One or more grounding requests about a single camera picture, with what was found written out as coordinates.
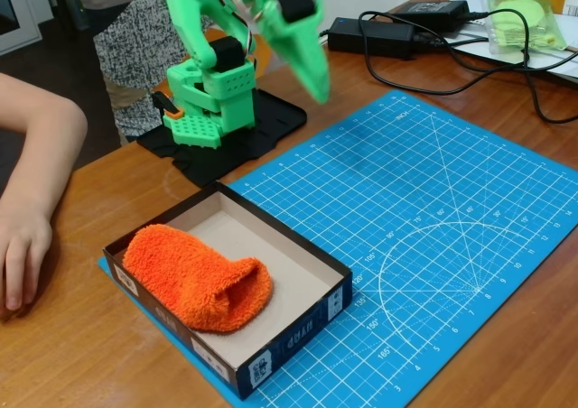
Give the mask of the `bare person hand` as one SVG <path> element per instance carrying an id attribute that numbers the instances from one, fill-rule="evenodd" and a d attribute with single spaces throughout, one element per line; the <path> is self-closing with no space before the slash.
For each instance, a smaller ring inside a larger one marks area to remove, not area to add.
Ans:
<path id="1" fill-rule="evenodd" d="M 1 311 L 17 311 L 34 300 L 51 237 L 42 213 L 1 209 Z"/>

